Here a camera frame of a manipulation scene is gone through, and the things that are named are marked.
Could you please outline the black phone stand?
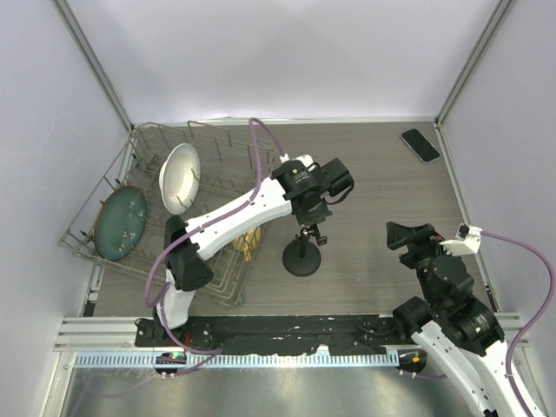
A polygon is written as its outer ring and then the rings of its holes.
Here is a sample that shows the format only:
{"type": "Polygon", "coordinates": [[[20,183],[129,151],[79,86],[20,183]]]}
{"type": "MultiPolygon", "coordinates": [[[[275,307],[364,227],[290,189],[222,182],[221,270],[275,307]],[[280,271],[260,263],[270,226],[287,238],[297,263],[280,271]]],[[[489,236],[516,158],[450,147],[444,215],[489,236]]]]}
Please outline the black phone stand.
{"type": "Polygon", "coordinates": [[[321,235],[316,224],[302,228],[283,250],[284,268],[296,277],[308,277],[314,274],[321,266],[319,247],[327,243],[328,238],[321,235]]]}

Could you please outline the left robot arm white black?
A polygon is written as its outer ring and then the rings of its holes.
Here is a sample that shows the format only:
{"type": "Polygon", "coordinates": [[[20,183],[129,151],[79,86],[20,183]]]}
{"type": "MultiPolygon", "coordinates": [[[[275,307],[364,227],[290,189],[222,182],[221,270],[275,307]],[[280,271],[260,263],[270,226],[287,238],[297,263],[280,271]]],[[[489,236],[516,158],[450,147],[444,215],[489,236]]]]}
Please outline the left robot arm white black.
{"type": "Polygon", "coordinates": [[[169,218],[164,250],[156,264],[165,267],[159,295],[148,304],[159,321],[155,336],[165,346],[178,345],[185,335],[195,292],[214,277],[209,260],[235,238],[275,219],[293,215],[313,229],[331,215],[330,206],[343,202],[354,189],[354,178],[338,158],[323,165],[309,155],[281,156],[272,173],[257,179],[253,190],[205,215],[183,221],[169,218]]]}

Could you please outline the black smartphone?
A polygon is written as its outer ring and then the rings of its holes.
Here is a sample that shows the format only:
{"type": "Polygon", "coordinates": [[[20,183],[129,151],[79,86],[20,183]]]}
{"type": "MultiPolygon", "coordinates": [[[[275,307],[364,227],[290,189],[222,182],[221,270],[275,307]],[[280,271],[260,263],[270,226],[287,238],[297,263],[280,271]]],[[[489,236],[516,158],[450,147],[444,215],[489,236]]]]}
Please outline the black smartphone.
{"type": "Polygon", "coordinates": [[[440,152],[417,129],[402,132],[400,139],[423,163],[430,163],[440,158],[440,152]]]}

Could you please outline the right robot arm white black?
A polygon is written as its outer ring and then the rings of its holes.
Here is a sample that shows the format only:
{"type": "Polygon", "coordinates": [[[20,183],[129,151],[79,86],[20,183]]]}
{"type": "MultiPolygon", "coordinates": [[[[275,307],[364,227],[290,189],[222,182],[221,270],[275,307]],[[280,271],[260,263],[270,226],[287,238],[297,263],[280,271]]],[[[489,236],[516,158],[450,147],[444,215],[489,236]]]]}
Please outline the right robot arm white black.
{"type": "Polygon", "coordinates": [[[543,415],[513,364],[515,341],[473,294],[474,278],[462,259],[478,253],[481,228],[462,223],[453,239],[430,224],[388,222],[386,231],[389,249],[407,248],[399,261],[416,273],[423,294],[393,311],[395,338],[423,348],[473,415],[543,415]]]}

